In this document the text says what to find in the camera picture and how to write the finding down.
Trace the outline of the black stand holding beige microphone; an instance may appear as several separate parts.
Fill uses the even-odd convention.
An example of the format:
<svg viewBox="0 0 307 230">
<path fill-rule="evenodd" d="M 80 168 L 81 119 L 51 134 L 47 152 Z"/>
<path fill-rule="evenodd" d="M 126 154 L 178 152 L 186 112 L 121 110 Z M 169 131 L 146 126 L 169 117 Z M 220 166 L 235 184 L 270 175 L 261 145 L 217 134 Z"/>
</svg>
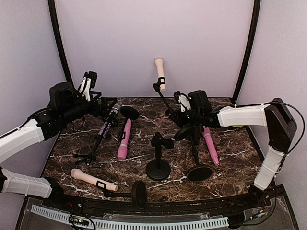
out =
<svg viewBox="0 0 307 230">
<path fill-rule="evenodd" d="M 167 107 L 167 110 L 165 112 L 166 116 L 168 117 L 170 113 L 173 113 L 175 110 L 169 105 L 169 103 L 166 101 L 165 97 L 162 94 L 162 91 L 160 90 L 160 82 L 157 80 L 157 83 L 153 84 L 154 90 L 159 94 L 161 97 L 162 101 Z M 174 135 L 174 140 L 175 141 L 180 141 L 187 139 L 190 141 L 189 137 L 190 135 L 195 131 L 197 128 L 197 125 L 189 124 L 187 126 L 178 126 L 180 127 L 179 131 Z"/>
</svg>

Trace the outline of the large pink microphone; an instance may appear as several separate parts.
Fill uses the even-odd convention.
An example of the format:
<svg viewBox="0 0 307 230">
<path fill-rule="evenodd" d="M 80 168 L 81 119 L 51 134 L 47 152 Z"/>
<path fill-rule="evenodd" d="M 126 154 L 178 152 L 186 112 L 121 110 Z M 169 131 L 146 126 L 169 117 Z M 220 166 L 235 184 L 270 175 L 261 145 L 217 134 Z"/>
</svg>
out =
<svg viewBox="0 0 307 230">
<path fill-rule="evenodd" d="M 210 129 L 208 127 L 205 127 L 205 126 L 203 127 L 203 129 L 204 129 L 204 131 L 202 132 L 202 135 L 203 135 L 204 140 L 207 144 L 207 148 L 209 150 L 211 159 L 212 159 L 212 161 L 215 165 L 219 165 L 218 154 L 216 152 L 215 145 L 214 145 L 212 137 L 211 137 Z"/>
</svg>

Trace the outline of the black round-base desk stand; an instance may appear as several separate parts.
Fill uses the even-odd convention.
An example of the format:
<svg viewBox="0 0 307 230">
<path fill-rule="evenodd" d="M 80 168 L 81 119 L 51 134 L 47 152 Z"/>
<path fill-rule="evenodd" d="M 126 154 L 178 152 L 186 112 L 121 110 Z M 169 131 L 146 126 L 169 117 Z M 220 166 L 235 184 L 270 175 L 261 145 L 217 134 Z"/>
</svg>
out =
<svg viewBox="0 0 307 230">
<path fill-rule="evenodd" d="M 174 142 L 172 139 L 164 138 L 160 132 L 156 132 L 152 137 L 151 146 L 155 148 L 155 159 L 146 165 L 146 174 L 153 181 L 163 181 L 170 175 L 171 168 L 168 162 L 161 159 L 162 146 L 173 149 Z"/>
</svg>

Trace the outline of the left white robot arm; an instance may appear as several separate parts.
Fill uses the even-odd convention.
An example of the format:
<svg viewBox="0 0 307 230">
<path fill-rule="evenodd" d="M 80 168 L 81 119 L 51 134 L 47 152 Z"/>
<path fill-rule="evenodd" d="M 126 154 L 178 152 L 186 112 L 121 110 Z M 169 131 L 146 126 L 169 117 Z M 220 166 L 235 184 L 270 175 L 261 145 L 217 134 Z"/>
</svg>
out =
<svg viewBox="0 0 307 230">
<path fill-rule="evenodd" d="M 46 108 L 30 115 L 17 128 L 0 137 L 0 161 L 4 162 L 18 152 L 56 136 L 74 120 L 90 114 L 106 118 L 116 98 L 103 98 L 100 92 L 91 91 L 91 84 L 83 83 L 76 90 L 71 83 L 61 82 L 49 90 L 50 101 Z M 61 186 L 53 179 L 32 177 L 0 169 L 0 191 L 48 198 L 57 209 L 63 209 L 68 199 Z"/>
</svg>

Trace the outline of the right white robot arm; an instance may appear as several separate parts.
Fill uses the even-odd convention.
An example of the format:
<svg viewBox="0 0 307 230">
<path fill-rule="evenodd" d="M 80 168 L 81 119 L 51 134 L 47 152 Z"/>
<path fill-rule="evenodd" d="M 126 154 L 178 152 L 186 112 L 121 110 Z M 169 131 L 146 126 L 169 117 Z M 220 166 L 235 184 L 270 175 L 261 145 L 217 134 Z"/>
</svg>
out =
<svg viewBox="0 0 307 230">
<path fill-rule="evenodd" d="M 267 141 L 266 152 L 263 153 L 262 165 L 254 179 L 256 188 L 245 196 L 245 204 L 255 208 L 263 201 L 263 193 L 274 178 L 280 173 L 285 158 L 297 146 L 293 139 L 297 132 L 297 123 L 291 110 L 297 109 L 285 103 L 281 98 L 269 102 L 246 105 L 226 105 L 212 108 L 204 90 L 184 94 L 174 93 L 174 99 L 180 108 L 169 108 L 169 118 L 180 130 L 175 140 L 182 140 L 194 135 L 201 128 L 222 128 L 245 126 L 263 129 L 263 140 Z"/>
</svg>

